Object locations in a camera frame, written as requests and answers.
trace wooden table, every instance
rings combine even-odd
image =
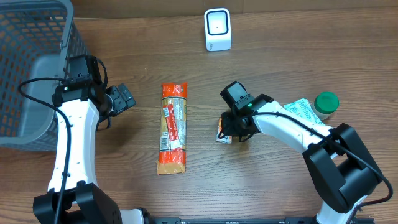
[[[356,128],[398,187],[398,8],[233,15],[233,47],[205,49],[203,17],[76,21],[109,84],[124,82],[137,105],[96,134],[99,186],[120,209],[155,216],[313,216],[321,205],[302,156],[270,136],[215,142],[220,91],[234,80],[280,103],[335,92],[327,123]],[[161,83],[188,82],[187,173],[156,175]],[[54,152],[0,150],[0,222],[36,223],[32,200],[46,193]],[[384,197],[379,185],[369,199]],[[398,222],[398,200],[359,217]]]

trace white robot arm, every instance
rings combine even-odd
[[[296,114],[287,111],[276,101],[266,103],[264,106],[258,109],[258,112],[278,112],[286,114],[324,136],[329,135],[329,130],[332,129],[330,126],[311,123],[297,116]],[[308,149],[310,144],[316,144],[322,141],[322,138],[311,134],[297,123],[281,116],[276,117],[274,115],[257,115],[253,117],[253,120],[258,130],[262,134],[267,134],[281,140],[283,143],[301,154]],[[336,156],[337,153],[333,153],[330,157],[333,159]],[[360,198],[355,203],[354,207],[361,203],[366,196],[367,195],[364,195],[362,198]],[[354,207],[347,213],[338,213],[330,208],[327,203],[323,202],[322,208],[316,216],[317,222],[319,224],[344,224],[350,218]]]
[[[319,224],[345,224],[357,211],[357,205],[384,180],[376,162],[356,131],[347,124],[337,128],[311,123],[284,109],[269,96],[254,98],[242,84],[233,82],[220,94],[231,112],[222,114],[219,138],[239,136],[244,142],[256,133],[271,135],[305,159],[308,171],[321,198],[321,210],[314,217]],[[348,155],[335,166],[336,156]]]
[[[98,186],[94,166],[94,136],[99,112],[91,100],[72,100],[64,102],[59,109],[68,117],[71,127],[71,151],[68,178],[65,190],[73,189],[77,183],[84,181]],[[49,183],[48,191],[61,190],[63,165],[67,151],[67,128],[65,120],[57,113],[58,144],[55,167]]]

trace white label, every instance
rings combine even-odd
[[[183,99],[180,100],[180,111],[181,111],[181,115],[180,115],[181,120],[184,120],[185,108],[184,108],[184,100]]]
[[[168,149],[169,149],[169,138],[160,137],[160,150],[168,150]]]
[[[169,115],[169,109],[168,108],[163,108],[163,112],[164,112],[164,116],[166,117],[166,118],[168,118],[170,115]]]
[[[181,148],[181,144],[179,140],[170,141],[170,146],[172,149]]]
[[[174,118],[176,120],[182,119],[182,110],[180,106],[180,102],[182,102],[182,99],[174,98]]]
[[[185,121],[177,121],[177,130],[181,145],[185,145],[185,138],[187,135],[187,123]]]

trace mesh basket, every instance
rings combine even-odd
[[[0,145],[30,151],[57,148],[54,110],[17,92],[24,80],[65,78],[69,58],[88,54],[73,23],[69,0],[0,2]],[[52,104],[59,82],[39,81],[24,91]]]

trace small white device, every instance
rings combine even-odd
[[[231,48],[231,19],[227,9],[209,9],[205,12],[205,36],[208,51],[229,50]]]

